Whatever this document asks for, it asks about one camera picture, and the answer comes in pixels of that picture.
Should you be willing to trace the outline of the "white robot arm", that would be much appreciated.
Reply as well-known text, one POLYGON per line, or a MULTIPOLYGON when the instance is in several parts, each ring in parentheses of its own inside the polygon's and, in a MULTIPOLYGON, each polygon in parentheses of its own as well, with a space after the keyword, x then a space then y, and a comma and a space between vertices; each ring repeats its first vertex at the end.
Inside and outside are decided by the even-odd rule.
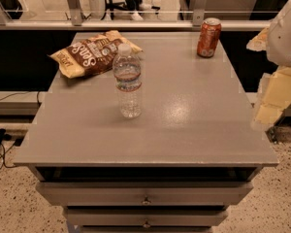
POLYGON ((259 82, 251 121, 255 130, 268 130, 291 105, 291 0, 246 48, 264 50, 267 59, 277 66, 271 75, 264 74, 259 82))

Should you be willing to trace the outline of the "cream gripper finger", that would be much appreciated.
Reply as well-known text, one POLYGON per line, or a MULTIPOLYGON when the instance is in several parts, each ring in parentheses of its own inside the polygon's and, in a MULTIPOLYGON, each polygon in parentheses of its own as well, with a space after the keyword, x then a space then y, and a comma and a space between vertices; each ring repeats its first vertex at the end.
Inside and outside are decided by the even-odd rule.
POLYGON ((275 72, 264 74, 259 82, 251 127, 267 131, 275 125, 291 104, 291 67, 279 66, 275 72))
POLYGON ((248 50, 262 51, 266 49, 269 28, 266 27, 261 30, 255 37, 253 37, 246 45, 248 50))

